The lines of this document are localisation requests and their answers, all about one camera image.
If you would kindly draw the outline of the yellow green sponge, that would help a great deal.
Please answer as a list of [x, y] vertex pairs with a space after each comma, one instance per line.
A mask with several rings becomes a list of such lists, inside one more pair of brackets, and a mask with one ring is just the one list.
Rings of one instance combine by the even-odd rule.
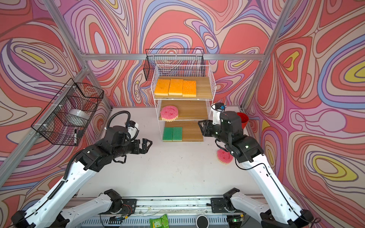
[[162, 141], [163, 142], [172, 142], [173, 141], [173, 133], [174, 133], [174, 128], [173, 127], [165, 127], [164, 130], [163, 130]]
[[173, 128], [173, 142], [182, 142], [183, 141], [183, 128], [182, 127], [174, 127]]

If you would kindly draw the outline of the pink smiley sponge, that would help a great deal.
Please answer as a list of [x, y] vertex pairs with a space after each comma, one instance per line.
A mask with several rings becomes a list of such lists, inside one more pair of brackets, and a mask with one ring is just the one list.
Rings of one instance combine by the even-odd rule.
[[166, 122], [175, 121], [179, 117], [179, 110], [174, 105], [164, 106], [160, 111], [160, 117]]
[[217, 151], [217, 158], [223, 164], [229, 164], [233, 161], [233, 156], [222, 149]]

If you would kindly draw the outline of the orange yellow sponge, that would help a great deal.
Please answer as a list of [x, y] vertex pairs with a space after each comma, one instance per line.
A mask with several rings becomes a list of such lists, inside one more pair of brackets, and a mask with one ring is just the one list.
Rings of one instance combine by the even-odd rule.
[[155, 96], [168, 96], [170, 82], [169, 79], [158, 79], [154, 92]]
[[182, 96], [183, 94], [183, 79], [171, 79], [168, 95]]
[[183, 81], [183, 89], [182, 89], [183, 97], [196, 97], [197, 96], [197, 82], [193, 80], [184, 80]]

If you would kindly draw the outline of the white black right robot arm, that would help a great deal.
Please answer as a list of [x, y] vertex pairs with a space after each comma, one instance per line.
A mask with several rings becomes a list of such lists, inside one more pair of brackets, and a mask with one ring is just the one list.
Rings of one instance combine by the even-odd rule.
[[204, 137], [224, 144], [221, 149], [234, 157], [240, 170], [251, 175], [267, 202], [262, 204], [233, 188], [224, 195], [229, 209], [246, 213], [264, 228], [303, 228], [314, 223], [313, 214], [285, 190], [256, 139], [244, 134], [236, 112], [216, 111], [213, 120], [199, 121], [198, 125]]

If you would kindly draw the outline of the red ribbed metal bucket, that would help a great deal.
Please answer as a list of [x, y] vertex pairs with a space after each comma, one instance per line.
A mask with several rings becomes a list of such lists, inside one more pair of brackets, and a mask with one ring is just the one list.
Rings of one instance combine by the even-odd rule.
[[249, 117], [245, 113], [238, 112], [237, 115], [241, 119], [241, 127], [244, 129], [249, 122]]

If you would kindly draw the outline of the black marker in basket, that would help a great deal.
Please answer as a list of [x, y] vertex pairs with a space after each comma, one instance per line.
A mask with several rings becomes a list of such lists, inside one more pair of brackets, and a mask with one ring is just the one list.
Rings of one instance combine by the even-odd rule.
[[77, 129], [74, 130], [74, 145], [78, 145]]

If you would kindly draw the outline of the silver bowl in basket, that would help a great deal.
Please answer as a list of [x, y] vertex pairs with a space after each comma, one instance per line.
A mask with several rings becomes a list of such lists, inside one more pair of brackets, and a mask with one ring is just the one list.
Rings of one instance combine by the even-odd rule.
[[88, 120], [90, 118], [90, 115], [88, 115], [86, 112], [79, 110], [79, 109], [71, 109], [68, 113], [70, 115], [74, 115], [76, 117], [80, 117], [85, 120]]

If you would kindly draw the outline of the green snack packet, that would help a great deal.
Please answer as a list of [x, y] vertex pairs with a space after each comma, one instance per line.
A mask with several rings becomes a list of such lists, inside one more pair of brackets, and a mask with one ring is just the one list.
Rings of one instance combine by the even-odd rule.
[[168, 216], [164, 214], [159, 218], [150, 219], [150, 228], [169, 228]]

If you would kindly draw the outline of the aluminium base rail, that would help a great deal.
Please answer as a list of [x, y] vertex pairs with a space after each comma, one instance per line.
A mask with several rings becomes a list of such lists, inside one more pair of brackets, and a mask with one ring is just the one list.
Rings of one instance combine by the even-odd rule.
[[224, 207], [223, 196], [170, 196], [124, 198], [123, 213], [133, 209], [133, 214], [123, 219], [121, 215], [106, 212], [92, 216], [78, 224], [79, 228], [149, 228], [152, 219], [163, 215], [171, 228], [195, 228], [199, 216], [205, 216], [210, 228], [259, 228], [260, 224], [241, 211]]

